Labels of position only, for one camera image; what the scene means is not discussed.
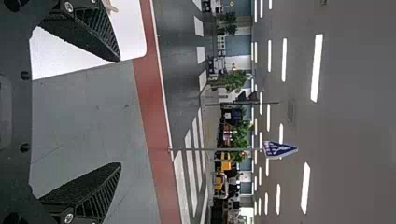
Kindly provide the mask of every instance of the bolt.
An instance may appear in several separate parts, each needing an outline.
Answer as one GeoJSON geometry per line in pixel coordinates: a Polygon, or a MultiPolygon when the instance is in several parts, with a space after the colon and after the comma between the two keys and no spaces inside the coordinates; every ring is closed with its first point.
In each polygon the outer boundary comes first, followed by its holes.
{"type": "Polygon", "coordinates": [[[72,13],[74,11],[73,5],[69,2],[64,2],[64,8],[66,8],[66,11],[69,13],[72,13]]]}
{"type": "Polygon", "coordinates": [[[29,150],[30,150],[30,145],[28,143],[21,145],[21,148],[20,148],[21,153],[28,152],[29,150]]]}
{"type": "Polygon", "coordinates": [[[25,81],[30,80],[31,78],[30,73],[26,71],[21,72],[21,78],[25,81]]]}

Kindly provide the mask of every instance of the pedestrian crossing sign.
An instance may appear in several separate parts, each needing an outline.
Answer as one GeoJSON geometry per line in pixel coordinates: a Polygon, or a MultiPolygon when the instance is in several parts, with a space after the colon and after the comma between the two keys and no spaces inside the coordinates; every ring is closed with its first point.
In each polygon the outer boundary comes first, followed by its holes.
{"type": "Polygon", "coordinates": [[[269,160],[278,160],[280,158],[289,156],[293,153],[298,152],[298,148],[294,146],[288,146],[276,142],[264,141],[262,142],[264,147],[264,153],[269,160]]]}

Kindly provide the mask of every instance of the sign pole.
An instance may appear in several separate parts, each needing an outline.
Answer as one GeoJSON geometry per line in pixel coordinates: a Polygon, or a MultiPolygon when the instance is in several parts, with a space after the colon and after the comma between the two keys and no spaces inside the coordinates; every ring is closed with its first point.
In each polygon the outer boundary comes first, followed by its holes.
{"type": "Polygon", "coordinates": [[[260,151],[262,148],[241,148],[241,147],[213,147],[213,148],[180,148],[185,151],[260,151]]]}

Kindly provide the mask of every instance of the white lane marking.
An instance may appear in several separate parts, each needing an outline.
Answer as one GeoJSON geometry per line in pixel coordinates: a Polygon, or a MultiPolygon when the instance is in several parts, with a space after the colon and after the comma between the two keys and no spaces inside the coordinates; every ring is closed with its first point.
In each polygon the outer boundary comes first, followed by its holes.
{"type": "Polygon", "coordinates": [[[303,175],[303,189],[301,192],[301,209],[306,214],[306,207],[308,206],[308,191],[309,191],[309,179],[311,177],[311,168],[308,163],[304,164],[304,175],[303,175]]]}
{"type": "Polygon", "coordinates": [[[259,144],[260,144],[260,148],[262,148],[262,132],[260,132],[259,134],[259,144]]]}
{"type": "Polygon", "coordinates": [[[197,61],[202,63],[205,60],[205,47],[197,47],[197,61]]]}
{"type": "MultiPolygon", "coordinates": [[[[192,132],[194,136],[194,147],[199,148],[199,142],[198,142],[198,128],[197,128],[197,118],[194,118],[194,121],[192,122],[192,132]]],[[[197,150],[195,151],[195,161],[197,164],[197,177],[198,177],[198,189],[201,191],[201,186],[202,186],[202,168],[201,168],[201,154],[200,151],[197,150]]]]}
{"type": "Polygon", "coordinates": [[[270,175],[270,160],[265,160],[265,175],[268,177],[270,175]]]}
{"type": "Polygon", "coordinates": [[[250,57],[251,57],[251,61],[254,60],[254,42],[251,42],[251,49],[250,49],[250,57]]]}
{"type": "Polygon", "coordinates": [[[205,70],[201,75],[199,75],[199,92],[201,92],[204,89],[206,82],[207,82],[207,75],[205,70]]]}
{"type": "Polygon", "coordinates": [[[254,148],[254,134],[251,135],[251,148],[254,148]]]}
{"type": "MultiPolygon", "coordinates": [[[[199,129],[199,138],[201,140],[201,148],[205,147],[204,144],[204,129],[202,127],[202,112],[201,108],[198,109],[198,129],[199,129]]],[[[205,173],[205,167],[206,167],[206,158],[205,158],[205,152],[201,151],[201,156],[202,156],[202,172],[205,173]]]]}
{"type": "Polygon", "coordinates": [[[259,210],[259,216],[261,216],[262,215],[262,198],[259,198],[259,208],[258,208],[258,210],[259,210]]]}
{"type": "Polygon", "coordinates": [[[177,184],[178,206],[180,208],[180,216],[182,224],[190,224],[190,211],[187,201],[186,179],[184,178],[183,159],[181,152],[178,152],[175,161],[175,176],[177,184]]]}
{"type": "Polygon", "coordinates": [[[201,0],[192,0],[192,2],[198,7],[200,11],[202,11],[202,3],[201,0]]]}
{"type": "Polygon", "coordinates": [[[254,160],[251,160],[251,173],[254,174],[254,160]]]}
{"type": "Polygon", "coordinates": [[[314,65],[312,67],[311,100],[318,101],[321,54],[323,49],[323,35],[315,36],[314,65]]]}
{"type": "Polygon", "coordinates": [[[267,105],[267,132],[271,130],[271,105],[267,105]]]}
{"type": "Polygon", "coordinates": [[[195,34],[204,36],[204,24],[196,17],[194,17],[195,34]]]}
{"type": "MultiPolygon", "coordinates": [[[[186,137],[184,137],[184,143],[186,148],[191,148],[191,134],[190,130],[187,132],[186,137]]],[[[196,215],[197,205],[198,205],[198,197],[197,197],[197,188],[195,186],[195,172],[194,172],[194,161],[192,157],[192,151],[186,151],[187,155],[187,167],[190,178],[190,191],[191,191],[191,203],[192,203],[192,214],[193,217],[196,215]]]]}
{"type": "MultiPolygon", "coordinates": [[[[165,96],[165,87],[163,85],[163,66],[161,64],[161,54],[160,54],[160,46],[158,44],[158,35],[157,35],[157,24],[155,22],[155,13],[152,0],[150,0],[150,8],[151,8],[151,17],[152,17],[152,26],[154,29],[154,36],[155,36],[155,45],[157,50],[157,59],[158,59],[158,66],[160,70],[160,78],[161,78],[161,90],[163,92],[163,107],[165,109],[165,120],[166,120],[166,129],[168,130],[168,141],[169,141],[169,148],[172,148],[172,134],[171,128],[169,125],[169,117],[168,117],[168,106],[166,104],[166,96],[165,96]]],[[[174,160],[173,151],[171,151],[172,161],[174,160]]]]}
{"type": "Polygon", "coordinates": [[[257,202],[254,201],[254,216],[257,216],[257,202]]]}
{"type": "Polygon", "coordinates": [[[260,115],[262,115],[262,91],[260,92],[260,115]]]}
{"type": "Polygon", "coordinates": [[[250,80],[250,90],[254,92],[254,78],[250,80]]]}
{"type": "Polygon", "coordinates": [[[262,168],[259,168],[259,186],[262,185],[262,168]]]}
{"type": "Polygon", "coordinates": [[[265,215],[268,215],[268,193],[267,192],[265,192],[264,213],[265,213],[265,215]]]}
{"type": "Polygon", "coordinates": [[[260,18],[262,18],[263,11],[264,11],[264,2],[263,0],[260,0],[260,18]]]}
{"type": "Polygon", "coordinates": [[[254,120],[254,107],[251,107],[251,122],[253,124],[253,120],[254,120]]]}
{"type": "Polygon", "coordinates": [[[254,42],[254,62],[257,63],[259,52],[257,51],[257,42],[254,42]]]}
{"type": "Polygon", "coordinates": [[[201,213],[201,222],[200,224],[205,224],[205,217],[206,217],[206,208],[207,208],[207,199],[209,197],[209,193],[207,192],[207,186],[205,188],[205,196],[204,196],[204,205],[202,207],[201,213]]]}
{"type": "Polygon", "coordinates": [[[283,38],[283,47],[282,47],[282,74],[281,79],[283,82],[286,81],[286,63],[288,60],[288,39],[283,38]]]}
{"type": "Polygon", "coordinates": [[[257,165],[257,150],[254,150],[254,164],[257,165]]]}
{"type": "Polygon", "coordinates": [[[280,185],[276,186],[276,213],[279,216],[280,214],[280,185]]]}
{"type": "Polygon", "coordinates": [[[258,133],[257,119],[254,119],[254,135],[257,136],[257,133],[258,133]]]}
{"type": "Polygon", "coordinates": [[[254,22],[257,23],[257,0],[254,0],[254,22]]]}
{"type": "Polygon", "coordinates": [[[268,72],[271,72],[272,65],[272,41],[268,40],[268,72]]]}
{"type": "Polygon", "coordinates": [[[283,124],[279,124],[279,143],[283,144],[283,124]]]}
{"type": "Polygon", "coordinates": [[[254,176],[254,191],[257,191],[257,176],[254,176]]]}

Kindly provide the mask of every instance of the metal grate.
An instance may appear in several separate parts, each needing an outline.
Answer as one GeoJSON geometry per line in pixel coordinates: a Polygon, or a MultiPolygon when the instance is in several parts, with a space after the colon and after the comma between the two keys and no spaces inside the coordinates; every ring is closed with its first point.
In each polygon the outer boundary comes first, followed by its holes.
{"type": "Polygon", "coordinates": [[[295,120],[295,102],[291,99],[288,100],[288,121],[294,125],[295,120]]]}
{"type": "Polygon", "coordinates": [[[54,205],[62,206],[61,216],[65,208],[74,209],[74,217],[86,220],[96,220],[102,223],[111,205],[120,179],[120,163],[110,163],[86,175],[72,180],[40,198],[47,208],[54,205]]]}
{"type": "Polygon", "coordinates": [[[70,44],[111,62],[120,61],[120,48],[102,1],[80,2],[71,0],[67,11],[60,0],[51,13],[40,23],[46,31],[70,44]]]}

